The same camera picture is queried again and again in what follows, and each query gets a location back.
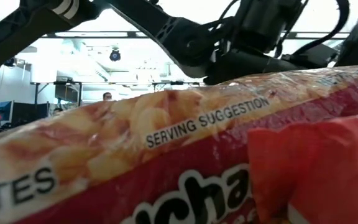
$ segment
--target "cable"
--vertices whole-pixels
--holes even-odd
[[[218,21],[221,22],[224,19],[224,16],[227,14],[227,12],[229,12],[230,8],[239,0],[232,0],[227,6],[226,8],[223,10],[221,16],[219,17]],[[220,23],[216,24],[213,28],[212,31],[216,30],[218,28],[218,25],[220,25]]]
[[[349,0],[336,0],[336,2],[338,3],[338,8],[339,8],[339,20],[338,20],[338,23],[336,24],[335,28],[325,37],[322,37],[318,40],[315,40],[308,44],[305,44],[304,46],[302,46],[301,48],[296,50],[295,53],[293,53],[293,55],[302,54],[302,53],[306,52],[307,50],[309,50],[313,47],[316,47],[319,44],[324,43],[325,41],[331,39],[339,31],[342,30],[342,28],[346,25],[346,22],[349,18],[350,4],[349,4]]]
[[[308,5],[309,0],[305,0],[305,2],[300,7],[300,10],[298,11],[298,15],[294,18],[294,20],[289,24],[287,31],[285,32],[284,36],[278,41],[276,46],[276,51],[274,53],[274,58],[278,58],[283,53],[283,43],[284,40],[287,39],[288,35],[290,34],[291,30],[293,29],[293,26],[298,21],[299,17],[302,15],[303,10]]]

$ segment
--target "person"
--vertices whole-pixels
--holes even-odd
[[[61,108],[55,108],[53,110],[53,115],[54,116],[59,115],[62,111],[63,111],[63,109],[61,109]]]
[[[111,100],[111,93],[105,92],[103,93],[103,101],[109,101]]]

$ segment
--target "red packaging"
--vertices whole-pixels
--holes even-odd
[[[294,224],[358,223],[358,117],[249,133],[257,212]]]
[[[0,134],[0,224],[251,222],[247,131],[352,113],[358,67],[64,111]]]

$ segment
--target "plastic packaging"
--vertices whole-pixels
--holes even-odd
[[[358,223],[358,117],[251,130],[248,150],[262,221],[289,204],[293,224]]]
[[[358,67],[65,111],[0,134],[0,223],[246,223],[256,218],[247,131],[350,114]]]

